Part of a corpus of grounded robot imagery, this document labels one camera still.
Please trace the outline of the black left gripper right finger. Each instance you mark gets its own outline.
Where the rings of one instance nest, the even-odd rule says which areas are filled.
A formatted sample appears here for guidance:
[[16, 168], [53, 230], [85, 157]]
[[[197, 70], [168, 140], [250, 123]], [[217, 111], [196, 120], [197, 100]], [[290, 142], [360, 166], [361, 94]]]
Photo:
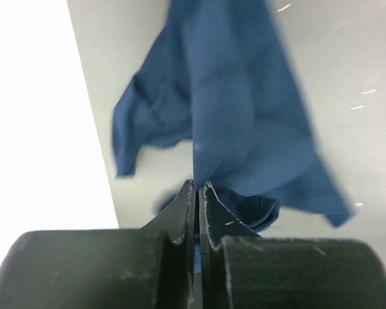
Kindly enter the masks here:
[[386, 271], [352, 239], [262, 238], [199, 190], [204, 308], [386, 309]]

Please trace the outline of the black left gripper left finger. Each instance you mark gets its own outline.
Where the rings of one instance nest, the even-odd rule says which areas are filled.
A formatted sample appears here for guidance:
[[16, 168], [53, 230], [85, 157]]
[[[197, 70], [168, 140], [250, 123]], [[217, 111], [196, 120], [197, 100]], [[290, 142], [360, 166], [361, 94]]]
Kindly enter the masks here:
[[188, 180], [140, 229], [24, 233], [0, 266], [0, 308], [188, 308], [195, 215]]

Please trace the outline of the navy blue t shirt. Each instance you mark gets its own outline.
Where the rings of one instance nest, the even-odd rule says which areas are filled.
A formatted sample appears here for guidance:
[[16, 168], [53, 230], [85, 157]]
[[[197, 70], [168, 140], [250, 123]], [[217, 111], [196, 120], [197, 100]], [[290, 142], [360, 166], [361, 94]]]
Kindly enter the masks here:
[[308, 115], [263, 1], [172, 1], [167, 21], [118, 100], [112, 148], [118, 176], [145, 145], [192, 141], [196, 188], [255, 231], [280, 208], [352, 216], [315, 147]]

